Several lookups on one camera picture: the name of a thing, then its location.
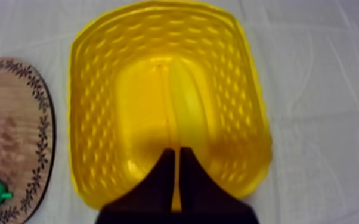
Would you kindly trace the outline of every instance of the dark red object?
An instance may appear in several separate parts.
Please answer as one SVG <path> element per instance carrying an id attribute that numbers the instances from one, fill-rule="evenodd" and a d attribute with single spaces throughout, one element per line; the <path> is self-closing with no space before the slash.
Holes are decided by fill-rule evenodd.
<path id="1" fill-rule="evenodd" d="M 171 213 L 175 153 L 168 149 L 135 189 L 102 209 L 96 224 L 259 223 L 249 205 L 230 196 L 208 176 L 191 148 L 181 148 L 180 156 L 182 213 Z"/>

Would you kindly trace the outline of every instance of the wooden plate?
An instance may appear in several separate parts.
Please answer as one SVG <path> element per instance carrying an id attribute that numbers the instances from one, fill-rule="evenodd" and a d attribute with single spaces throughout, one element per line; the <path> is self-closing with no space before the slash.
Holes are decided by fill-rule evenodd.
<path id="1" fill-rule="evenodd" d="M 0 180 L 14 197 L 0 205 L 0 223 L 23 223 L 38 208 L 51 174 L 55 119 L 39 73 L 0 58 Z"/>

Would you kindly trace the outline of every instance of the basket hole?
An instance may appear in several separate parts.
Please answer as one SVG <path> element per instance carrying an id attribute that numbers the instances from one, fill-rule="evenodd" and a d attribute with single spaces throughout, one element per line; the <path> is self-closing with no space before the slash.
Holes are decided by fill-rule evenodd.
<path id="1" fill-rule="evenodd" d="M 213 45 L 213 42 L 211 42 L 210 40 L 208 40 L 206 38 L 202 38 L 202 41 L 209 46 Z"/>
<path id="2" fill-rule="evenodd" d="M 245 91 L 242 91 L 241 92 L 241 99 L 245 100 L 246 99 L 246 94 L 245 94 Z"/>
<path id="3" fill-rule="evenodd" d="M 141 24 L 136 24 L 136 25 L 128 27 L 128 30 L 136 30 L 139 27 L 141 27 Z"/>
<path id="4" fill-rule="evenodd" d="M 225 43 L 224 43 L 224 41 L 222 41 L 222 40 L 219 40 L 219 41 L 218 41 L 218 45 L 219 45 L 221 48 L 225 48 Z"/>
<path id="5" fill-rule="evenodd" d="M 232 111 L 229 112 L 228 118 L 229 118 L 230 120 L 234 120 L 234 113 L 233 113 Z"/>
<path id="6" fill-rule="evenodd" d="M 181 32 L 170 32 L 169 33 L 171 36 L 180 36 Z"/>
<path id="7" fill-rule="evenodd" d="M 238 176 L 236 182 L 240 183 L 241 181 L 243 181 L 244 178 L 245 178 L 245 174 L 241 174 L 241 175 Z"/>
<path id="8" fill-rule="evenodd" d="M 139 36 L 136 36 L 136 37 L 132 38 L 132 40 L 138 41 L 138 40 L 140 40 L 140 39 L 142 39 L 144 37 L 145 37 L 144 35 L 139 35 Z"/>
<path id="9" fill-rule="evenodd" d="M 196 15 L 191 16 L 191 18 L 192 18 L 193 20 L 196 20 L 196 21 L 207 21 L 206 18 L 200 17 L 200 16 L 196 16 Z"/>
<path id="10" fill-rule="evenodd" d="M 170 45 L 170 46 L 178 46 L 178 45 L 180 45 L 180 43 L 178 43 L 178 42 L 170 42 L 170 43 L 168 43 L 168 45 Z"/>
<path id="11" fill-rule="evenodd" d="M 250 116 L 249 115 L 246 116 L 245 123 L 246 123 L 246 125 L 250 126 Z"/>
<path id="12" fill-rule="evenodd" d="M 118 27 L 118 24 L 117 24 L 117 25 L 112 26 L 111 28 L 108 28 L 108 29 L 106 30 L 106 33 L 111 33 L 111 32 L 114 32 L 114 31 L 117 29 L 117 27 Z"/>
<path id="13" fill-rule="evenodd" d="M 239 122 L 235 122 L 235 128 L 237 130 L 241 129 L 241 124 Z"/>
<path id="14" fill-rule="evenodd" d="M 240 75 L 241 75 L 241 71 L 239 70 L 238 67 L 235 69 L 235 75 L 236 75 L 236 76 L 240 76 Z"/>
<path id="15" fill-rule="evenodd" d="M 202 55 L 205 55 L 205 54 L 206 54 L 205 51 L 202 50 L 202 49 L 198 49 L 197 52 L 198 52 L 199 54 L 202 54 Z"/>
<path id="16" fill-rule="evenodd" d="M 123 36 L 118 37 L 117 39 L 113 40 L 112 43 L 118 43 L 120 41 L 124 40 Z"/>
<path id="17" fill-rule="evenodd" d="M 162 28 L 160 26 L 155 26 L 155 27 L 151 27 L 150 30 L 151 31 L 159 31 L 161 30 Z"/>
<path id="18" fill-rule="evenodd" d="M 183 20 L 170 20 L 170 23 L 173 25 L 178 25 L 178 24 L 184 24 L 185 22 Z"/>
<path id="19" fill-rule="evenodd" d="M 208 31 L 210 31 L 211 33 L 214 33 L 214 34 L 219 34 L 219 31 L 214 29 L 213 27 L 208 27 Z"/>
<path id="20" fill-rule="evenodd" d="M 161 18 L 162 17 L 162 15 L 160 15 L 160 14 L 156 14 L 156 15 L 150 15 L 150 16 L 148 16 L 148 18 L 150 18 L 150 19 L 157 19 L 157 18 Z"/>
<path id="21" fill-rule="evenodd" d="M 238 92 L 239 91 L 239 87 L 238 84 L 236 82 L 234 82 L 234 92 Z"/>
<path id="22" fill-rule="evenodd" d="M 233 179 L 235 178 L 235 173 L 232 173 L 229 177 L 228 177 L 228 181 L 233 181 Z"/>
<path id="23" fill-rule="evenodd" d="M 102 40 L 100 40 L 100 41 L 97 41 L 97 43 L 96 43 L 96 48 L 97 48 L 97 49 L 101 48 L 105 43 L 106 43 L 106 40 L 105 40 L 105 39 L 102 39 Z"/>
<path id="24" fill-rule="evenodd" d="M 228 92 L 228 90 L 225 91 L 224 96 L 226 99 L 230 99 L 230 93 Z"/>
<path id="25" fill-rule="evenodd" d="M 239 113 L 240 115 L 243 115 L 243 107 L 242 107 L 242 106 L 239 106 L 239 107 L 238 107 L 238 113 Z"/>
<path id="26" fill-rule="evenodd" d="M 196 29 L 196 28 L 188 28 L 188 30 L 192 33 L 201 33 L 202 32 L 200 29 Z"/>
<path id="27" fill-rule="evenodd" d="M 190 44 L 195 44 L 195 43 L 196 43 L 196 41 L 193 40 L 193 39 L 186 39 L 185 41 L 186 41 L 187 43 L 190 43 Z"/>

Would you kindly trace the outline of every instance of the oval wooden board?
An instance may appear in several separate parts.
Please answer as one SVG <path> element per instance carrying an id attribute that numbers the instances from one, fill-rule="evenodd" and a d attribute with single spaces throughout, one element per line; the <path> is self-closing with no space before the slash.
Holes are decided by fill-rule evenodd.
<path id="1" fill-rule="evenodd" d="M 0 223 L 23 223 L 38 208 L 51 174 L 55 119 L 39 73 L 0 58 L 0 180 L 14 194 L 0 205 Z"/>

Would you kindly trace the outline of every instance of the white surface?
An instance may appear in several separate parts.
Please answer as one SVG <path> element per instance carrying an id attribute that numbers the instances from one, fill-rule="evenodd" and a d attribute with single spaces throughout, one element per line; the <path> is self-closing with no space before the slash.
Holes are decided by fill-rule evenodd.
<path id="1" fill-rule="evenodd" d="M 91 19 L 132 1 L 0 1 L 0 56 L 40 71 L 57 116 L 52 179 L 28 223 L 94 223 L 69 177 L 69 47 Z M 359 0 L 209 2 L 242 21 L 260 75 L 274 140 L 250 199 L 261 223 L 359 223 Z"/>

